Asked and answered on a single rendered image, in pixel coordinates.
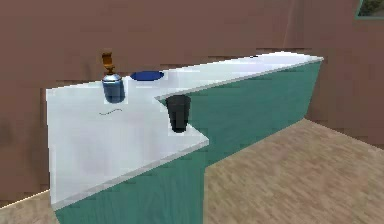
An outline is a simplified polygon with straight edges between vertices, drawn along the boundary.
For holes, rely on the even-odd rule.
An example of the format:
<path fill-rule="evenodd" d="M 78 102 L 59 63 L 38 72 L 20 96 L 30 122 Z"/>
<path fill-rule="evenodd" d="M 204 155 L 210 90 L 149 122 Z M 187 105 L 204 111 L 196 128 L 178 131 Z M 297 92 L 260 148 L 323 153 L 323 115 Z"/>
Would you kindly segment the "black cup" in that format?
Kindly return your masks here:
<path fill-rule="evenodd" d="M 166 99 L 171 128 L 175 133 L 186 131 L 191 99 L 187 95 L 174 95 Z"/>

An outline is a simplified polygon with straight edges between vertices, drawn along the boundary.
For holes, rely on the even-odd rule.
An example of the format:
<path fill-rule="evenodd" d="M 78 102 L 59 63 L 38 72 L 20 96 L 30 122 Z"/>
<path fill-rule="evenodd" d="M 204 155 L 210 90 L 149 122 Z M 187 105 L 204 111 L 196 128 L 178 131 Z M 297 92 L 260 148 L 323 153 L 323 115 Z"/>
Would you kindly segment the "blue plate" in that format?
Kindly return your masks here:
<path fill-rule="evenodd" d="M 164 73 L 161 71 L 138 71 L 131 75 L 131 78 L 136 81 L 155 81 L 161 79 Z"/>

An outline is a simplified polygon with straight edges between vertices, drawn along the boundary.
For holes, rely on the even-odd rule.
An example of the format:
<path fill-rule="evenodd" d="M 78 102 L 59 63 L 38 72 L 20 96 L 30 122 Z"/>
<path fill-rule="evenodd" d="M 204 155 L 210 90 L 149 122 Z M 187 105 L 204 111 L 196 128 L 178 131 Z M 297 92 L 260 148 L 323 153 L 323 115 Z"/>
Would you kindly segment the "green counter with white top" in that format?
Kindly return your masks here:
<path fill-rule="evenodd" d="M 46 92 L 50 199 L 60 224 L 203 224 L 207 166 L 301 120 L 321 60 L 275 52 Z M 191 99 L 175 133 L 166 99 Z"/>

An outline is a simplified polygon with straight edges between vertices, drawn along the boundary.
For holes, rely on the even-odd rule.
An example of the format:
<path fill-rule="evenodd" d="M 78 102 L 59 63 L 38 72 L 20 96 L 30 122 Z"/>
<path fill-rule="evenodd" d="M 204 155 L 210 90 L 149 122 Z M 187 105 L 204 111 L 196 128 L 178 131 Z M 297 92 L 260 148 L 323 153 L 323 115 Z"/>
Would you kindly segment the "blue metal can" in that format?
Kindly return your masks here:
<path fill-rule="evenodd" d="M 120 103 L 125 98 L 124 83 L 118 74 L 105 75 L 102 79 L 104 95 L 109 103 Z"/>

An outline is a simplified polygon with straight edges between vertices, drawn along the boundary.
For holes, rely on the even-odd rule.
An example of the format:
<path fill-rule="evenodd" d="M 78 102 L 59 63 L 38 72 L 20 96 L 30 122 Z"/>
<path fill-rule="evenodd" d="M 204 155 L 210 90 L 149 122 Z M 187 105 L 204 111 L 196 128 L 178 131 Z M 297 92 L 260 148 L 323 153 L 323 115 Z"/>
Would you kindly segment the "green framed picture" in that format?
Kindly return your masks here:
<path fill-rule="evenodd" d="M 384 0 L 359 0 L 355 18 L 384 20 Z"/>

